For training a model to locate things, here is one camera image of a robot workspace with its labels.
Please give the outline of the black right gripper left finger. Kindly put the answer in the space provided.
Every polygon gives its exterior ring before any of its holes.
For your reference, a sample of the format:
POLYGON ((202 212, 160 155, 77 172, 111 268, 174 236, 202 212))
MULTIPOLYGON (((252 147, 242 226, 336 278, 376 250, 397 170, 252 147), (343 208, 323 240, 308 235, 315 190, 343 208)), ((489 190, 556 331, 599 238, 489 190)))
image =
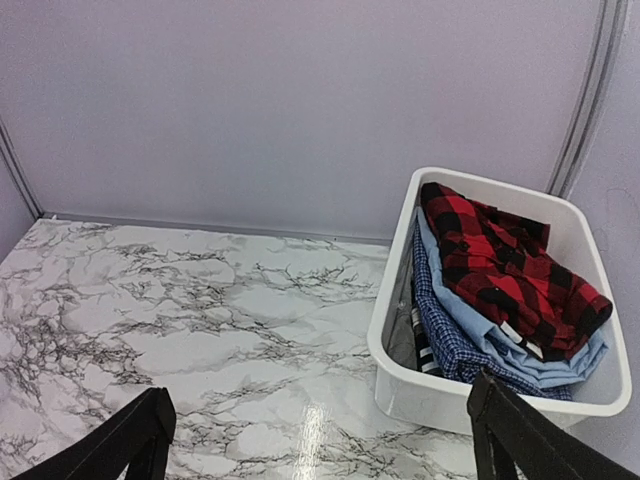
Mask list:
POLYGON ((165 388, 148 388, 62 452, 23 473, 25 479, 163 479, 176 430, 165 388))

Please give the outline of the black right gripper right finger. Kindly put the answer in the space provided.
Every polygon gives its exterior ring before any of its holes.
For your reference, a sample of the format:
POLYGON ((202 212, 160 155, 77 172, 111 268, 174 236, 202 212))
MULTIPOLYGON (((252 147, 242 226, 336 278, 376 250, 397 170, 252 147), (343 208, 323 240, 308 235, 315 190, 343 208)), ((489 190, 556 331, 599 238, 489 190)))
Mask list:
POLYGON ((479 479, 636 479, 481 371, 467 400, 479 479))

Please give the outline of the red black plaid shirt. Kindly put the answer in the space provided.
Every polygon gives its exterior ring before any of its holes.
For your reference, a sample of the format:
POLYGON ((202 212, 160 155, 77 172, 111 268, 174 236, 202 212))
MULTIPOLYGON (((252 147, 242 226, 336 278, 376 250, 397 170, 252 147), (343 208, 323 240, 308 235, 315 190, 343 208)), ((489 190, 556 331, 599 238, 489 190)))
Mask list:
POLYGON ((445 287, 538 359, 573 358, 610 318, 612 302, 547 254, 549 225, 437 182, 420 205, 445 287))

